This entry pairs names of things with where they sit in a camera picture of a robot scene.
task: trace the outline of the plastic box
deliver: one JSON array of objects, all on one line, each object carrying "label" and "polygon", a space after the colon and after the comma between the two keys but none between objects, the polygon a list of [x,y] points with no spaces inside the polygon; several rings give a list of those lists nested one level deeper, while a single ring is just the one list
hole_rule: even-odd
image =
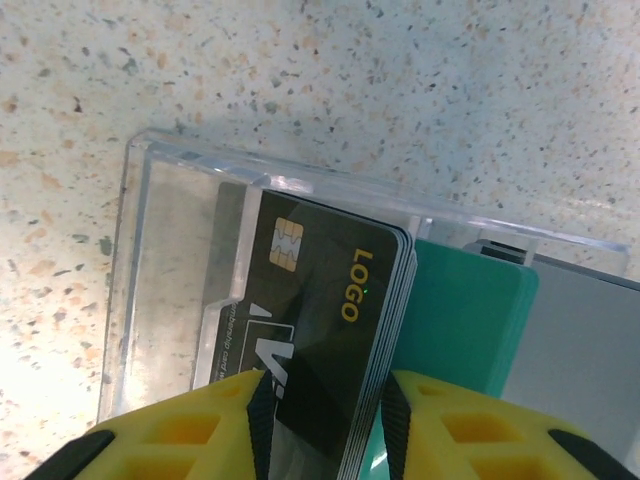
[{"label": "plastic box", "polygon": [[[229,215],[214,218],[222,182],[246,185]],[[397,184],[145,132],[128,144],[99,420],[201,385],[198,355],[221,305],[240,299],[258,189],[272,189],[406,227],[447,245],[486,238],[621,274],[623,245],[479,215]],[[212,255],[216,274],[207,278]]]}]

